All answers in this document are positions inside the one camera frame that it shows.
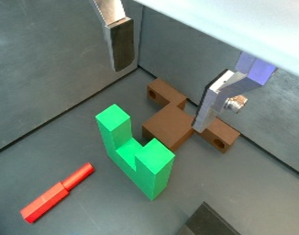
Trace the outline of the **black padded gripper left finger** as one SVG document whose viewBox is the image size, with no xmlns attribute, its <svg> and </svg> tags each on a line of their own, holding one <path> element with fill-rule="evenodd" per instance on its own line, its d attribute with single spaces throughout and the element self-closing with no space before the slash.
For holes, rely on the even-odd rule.
<svg viewBox="0 0 299 235">
<path fill-rule="evenodd" d="M 124 70 L 134 59 L 133 20 L 126 16 L 121 0 L 90 0 L 104 26 L 112 69 Z"/>
</svg>

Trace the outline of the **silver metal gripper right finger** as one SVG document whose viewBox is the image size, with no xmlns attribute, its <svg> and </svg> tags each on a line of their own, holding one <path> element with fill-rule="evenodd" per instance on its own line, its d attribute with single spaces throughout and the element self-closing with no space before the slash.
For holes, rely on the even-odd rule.
<svg viewBox="0 0 299 235">
<path fill-rule="evenodd" d="M 242 93 L 262 87 L 274 71 L 273 64 L 241 52 L 234 71 L 224 70 L 204 87 L 192 128 L 201 133 L 222 110 L 237 113 L 246 103 Z"/>
</svg>

